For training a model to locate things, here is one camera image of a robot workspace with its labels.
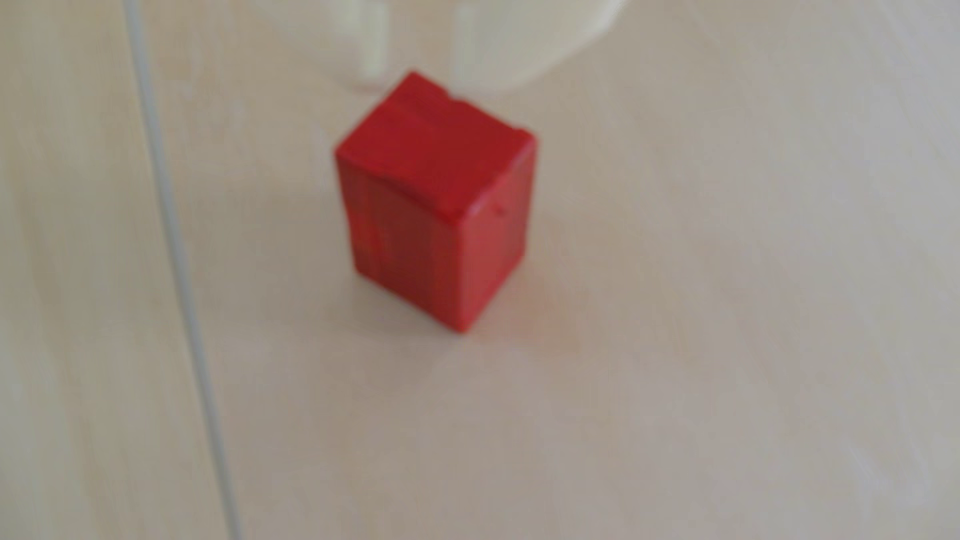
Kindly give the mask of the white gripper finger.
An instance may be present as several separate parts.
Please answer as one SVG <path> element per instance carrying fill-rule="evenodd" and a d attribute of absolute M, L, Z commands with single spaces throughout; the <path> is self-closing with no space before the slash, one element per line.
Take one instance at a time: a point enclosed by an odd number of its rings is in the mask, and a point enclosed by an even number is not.
<path fill-rule="evenodd" d="M 255 1 L 294 48 L 347 88 L 380 91 L 390 80 L 385 1 Z"/>
<path fill-rule="evenodd" d="M 450 91 L 512 92 L 602 38 L 627 1 L 459 1 Z"/>

